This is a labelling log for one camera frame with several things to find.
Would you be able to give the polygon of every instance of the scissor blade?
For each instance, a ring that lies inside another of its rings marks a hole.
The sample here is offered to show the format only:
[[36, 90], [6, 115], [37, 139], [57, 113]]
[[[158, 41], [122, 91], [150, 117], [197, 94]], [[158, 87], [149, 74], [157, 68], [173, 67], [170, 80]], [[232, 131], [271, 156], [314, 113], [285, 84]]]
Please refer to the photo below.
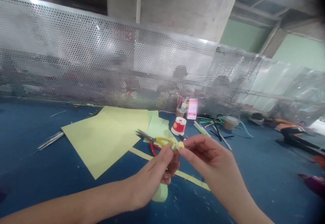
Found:
[[140, 129], [138, 129], [137, 133], [140, 134], [140, 135], [142, 135], [143, 137], [145, 137], [149, 141], [152, 141], [152, 142], [156, 141], [155, 138], [150, 137], [148, 134], [146, 134], [145, 132], [141, 131]]

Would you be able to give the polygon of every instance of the red and white container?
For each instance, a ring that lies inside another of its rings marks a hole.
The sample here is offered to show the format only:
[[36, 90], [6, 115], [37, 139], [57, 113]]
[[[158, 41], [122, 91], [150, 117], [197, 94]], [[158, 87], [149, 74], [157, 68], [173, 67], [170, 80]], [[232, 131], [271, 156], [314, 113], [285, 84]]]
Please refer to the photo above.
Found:
[[171, 128], [171, 131], [175, 135], [184, 135], [185, 126], [186, 126], [186, 119], [182, 117], [177, 117], [173, 124], [173, 127]]

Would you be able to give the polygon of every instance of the yellow scissors handle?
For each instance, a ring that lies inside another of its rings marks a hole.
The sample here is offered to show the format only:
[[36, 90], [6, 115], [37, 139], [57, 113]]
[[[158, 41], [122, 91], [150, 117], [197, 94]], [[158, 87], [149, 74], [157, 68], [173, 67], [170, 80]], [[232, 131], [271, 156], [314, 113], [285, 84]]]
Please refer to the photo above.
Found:
[[164, 138], [164, 137], [158, 137], [156, 138], [156, 141], [159, 142], [161, 145], [165, 146], [166, 144], [162, 142], [162, 140], [166, 140], [172, 144], [174, 144], [174, 142], [171, 139], [168, 138]]

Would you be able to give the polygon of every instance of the red scissors handle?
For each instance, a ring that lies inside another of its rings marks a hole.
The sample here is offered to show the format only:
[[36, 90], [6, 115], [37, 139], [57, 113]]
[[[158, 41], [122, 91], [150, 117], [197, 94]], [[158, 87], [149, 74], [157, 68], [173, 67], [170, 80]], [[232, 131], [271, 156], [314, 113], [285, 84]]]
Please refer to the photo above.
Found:
[[152, 151], [152, 154], [153, 156], [157, 156], [155, 150], [153, 148], [156, 148], [157, 150], [161, 150], [162, 148], [155, 145], [152, 141], [150, 141], [150, 148], [151, 148], [151, 151]]

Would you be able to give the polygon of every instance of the metal mesh fence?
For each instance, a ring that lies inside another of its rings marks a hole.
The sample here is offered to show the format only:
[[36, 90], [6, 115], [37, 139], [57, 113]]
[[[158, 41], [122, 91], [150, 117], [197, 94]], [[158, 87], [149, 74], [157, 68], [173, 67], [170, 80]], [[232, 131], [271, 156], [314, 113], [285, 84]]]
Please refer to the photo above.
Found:
[[38, 0], [0, 0], [0, 94], [175, 111], [237, 110], [264, 56]]

